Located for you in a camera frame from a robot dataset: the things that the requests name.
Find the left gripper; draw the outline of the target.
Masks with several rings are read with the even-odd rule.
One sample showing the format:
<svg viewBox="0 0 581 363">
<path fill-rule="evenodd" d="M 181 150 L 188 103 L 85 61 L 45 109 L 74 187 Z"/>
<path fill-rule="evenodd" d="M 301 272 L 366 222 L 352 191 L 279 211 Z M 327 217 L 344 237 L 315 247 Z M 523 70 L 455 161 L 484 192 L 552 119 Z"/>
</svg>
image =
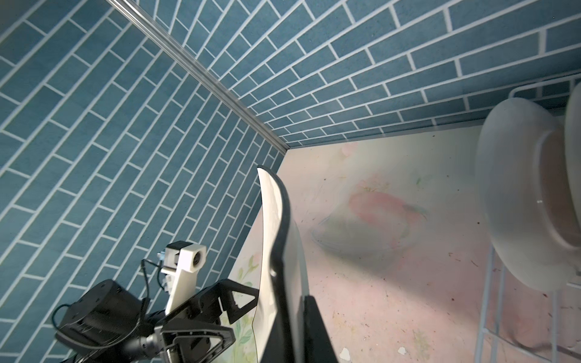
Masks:
<svg viewBox="0 0 581 363">
<path fill-rule="evenodd" d="M 163 362 L 212 362 L 236 342 L 230 327 L 257 307 L 259 290 L 223 279 L 187 299 L 154 328 Z"/>
</svg>

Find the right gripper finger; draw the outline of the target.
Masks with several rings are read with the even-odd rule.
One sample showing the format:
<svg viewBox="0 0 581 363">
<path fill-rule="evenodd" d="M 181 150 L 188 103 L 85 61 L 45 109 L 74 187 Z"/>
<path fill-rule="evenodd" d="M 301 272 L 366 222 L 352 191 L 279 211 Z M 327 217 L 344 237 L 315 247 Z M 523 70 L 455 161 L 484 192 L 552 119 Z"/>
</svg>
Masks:
<svg viewBox="0 0 581 363">
<path fill-rule="evenodd" d="M 304 358 L 308 363 L 338 363 L 314 296 L 304 297 Z"/>
</svg>

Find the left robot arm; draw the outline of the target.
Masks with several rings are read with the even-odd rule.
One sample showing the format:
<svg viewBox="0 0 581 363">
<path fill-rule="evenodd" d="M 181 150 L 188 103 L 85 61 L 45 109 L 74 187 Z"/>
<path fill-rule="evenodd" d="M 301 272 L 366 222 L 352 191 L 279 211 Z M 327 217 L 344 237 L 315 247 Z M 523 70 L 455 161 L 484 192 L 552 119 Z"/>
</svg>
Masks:
<svg viewBox="0 0 581 363">
<path fill-rule="evenodd" d="M 256 288 L 223 279 L 170 313 L 149 313 L 148 298 L 138 299 L 109 279 L 63 306 L 55 337 L 77 362 L 212 362 L 236 341 L 221 315 L 234 324 L 257 307 L 258 297 Z"/>
</svg>

